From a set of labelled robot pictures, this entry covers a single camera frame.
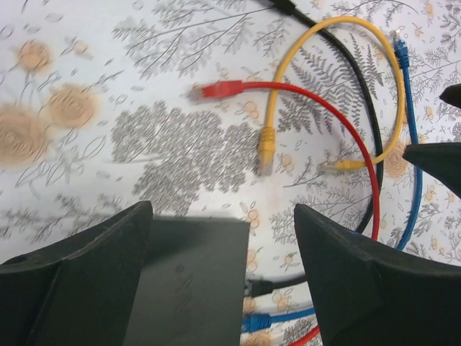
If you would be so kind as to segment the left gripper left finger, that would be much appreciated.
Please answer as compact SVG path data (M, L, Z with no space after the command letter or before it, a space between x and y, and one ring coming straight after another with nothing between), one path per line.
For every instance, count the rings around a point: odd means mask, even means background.
M122 345L153 211L139 202L1 264L2 345Z

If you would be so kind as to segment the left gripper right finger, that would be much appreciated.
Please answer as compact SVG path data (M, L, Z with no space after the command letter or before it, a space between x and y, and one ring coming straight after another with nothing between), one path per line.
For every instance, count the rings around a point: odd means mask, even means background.
M460 269L294 209L297 243L325 345L458 345Z

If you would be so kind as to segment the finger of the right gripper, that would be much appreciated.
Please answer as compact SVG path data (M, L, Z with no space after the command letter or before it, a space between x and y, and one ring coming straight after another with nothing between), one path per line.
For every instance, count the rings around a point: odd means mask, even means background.
M461 107L461 84L448 86L439 98L453 107Z
M403 158L460 197L461 143L411 144L406 146Z

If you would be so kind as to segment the black network switch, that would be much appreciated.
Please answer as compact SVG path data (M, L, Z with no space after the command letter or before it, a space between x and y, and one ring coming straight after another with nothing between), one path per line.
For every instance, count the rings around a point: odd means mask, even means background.
M156 217L125 345L238 345L249 224Z

